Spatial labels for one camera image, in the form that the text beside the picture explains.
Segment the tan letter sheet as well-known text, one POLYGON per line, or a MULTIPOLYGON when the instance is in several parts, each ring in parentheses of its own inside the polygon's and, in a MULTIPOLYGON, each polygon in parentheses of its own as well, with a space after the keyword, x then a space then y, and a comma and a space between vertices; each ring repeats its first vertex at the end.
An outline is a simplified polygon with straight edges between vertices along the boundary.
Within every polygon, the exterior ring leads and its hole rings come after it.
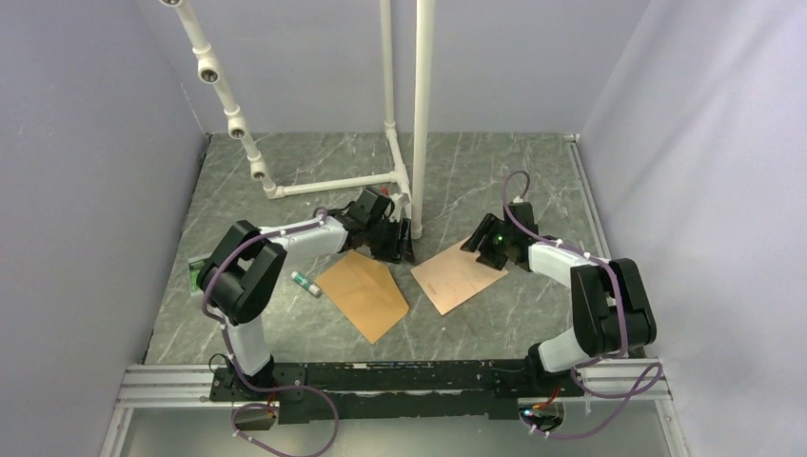
POLYGON ((461 250, 467 238, 410 270, 441 316, 502 279, 508 271, 486 267, 474 252, 461 250))

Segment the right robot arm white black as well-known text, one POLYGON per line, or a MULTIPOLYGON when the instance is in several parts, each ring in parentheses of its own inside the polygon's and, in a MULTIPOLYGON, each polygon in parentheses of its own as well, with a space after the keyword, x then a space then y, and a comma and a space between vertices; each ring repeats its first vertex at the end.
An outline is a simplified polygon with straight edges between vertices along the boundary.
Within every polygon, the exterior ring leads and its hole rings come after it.
POLYGON ((489 268, 512 263, 546 276, 571 297, 570 329, 528 350, 524 382, 530 391, 546 395, 571 368, 655 342, 658 327, 635 261, 603 259, 540 235, 527 202, 506 204, 502 211, 502 217, 486 214, 461 249, 489 268))

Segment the green white glue stick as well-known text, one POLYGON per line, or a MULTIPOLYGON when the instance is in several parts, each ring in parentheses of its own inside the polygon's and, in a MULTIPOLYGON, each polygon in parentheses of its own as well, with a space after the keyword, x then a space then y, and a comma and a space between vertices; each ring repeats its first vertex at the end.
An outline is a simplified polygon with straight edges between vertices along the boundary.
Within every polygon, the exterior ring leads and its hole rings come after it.
POLYGON ((290 278, 295 284, 297 284, 300 288, 304 289, 310 295, 317 298, 322 296, 321 288, 314 281, 307 278, 301 272, 293 270, 290 273, 290 278))

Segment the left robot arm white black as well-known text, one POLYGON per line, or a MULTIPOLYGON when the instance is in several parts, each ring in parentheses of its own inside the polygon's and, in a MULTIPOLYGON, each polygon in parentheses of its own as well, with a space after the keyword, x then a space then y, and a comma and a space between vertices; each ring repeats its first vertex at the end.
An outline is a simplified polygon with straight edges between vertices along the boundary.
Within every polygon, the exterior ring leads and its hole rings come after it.
POLYGON ((412 264, 412 221, 404 196, 365 187, 342 208, 317 207, 303 221, 280 227, 235 222, 206 258, 196 277, 201 310, 214 320, 226 345, 236 388, 259 400, 274 386, 274 357, 262 314, 287 260, 367 247, 372 259, 412 264))

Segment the brown paper envelope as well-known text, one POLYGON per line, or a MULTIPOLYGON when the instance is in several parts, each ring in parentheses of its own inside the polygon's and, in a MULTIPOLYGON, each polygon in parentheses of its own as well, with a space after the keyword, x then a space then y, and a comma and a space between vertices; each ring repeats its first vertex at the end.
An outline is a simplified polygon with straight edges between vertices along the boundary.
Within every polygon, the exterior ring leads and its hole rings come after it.
POLYGON ((325 270, 316 283, 371 345, 410 310, 389 267, 355 250, 325 270))

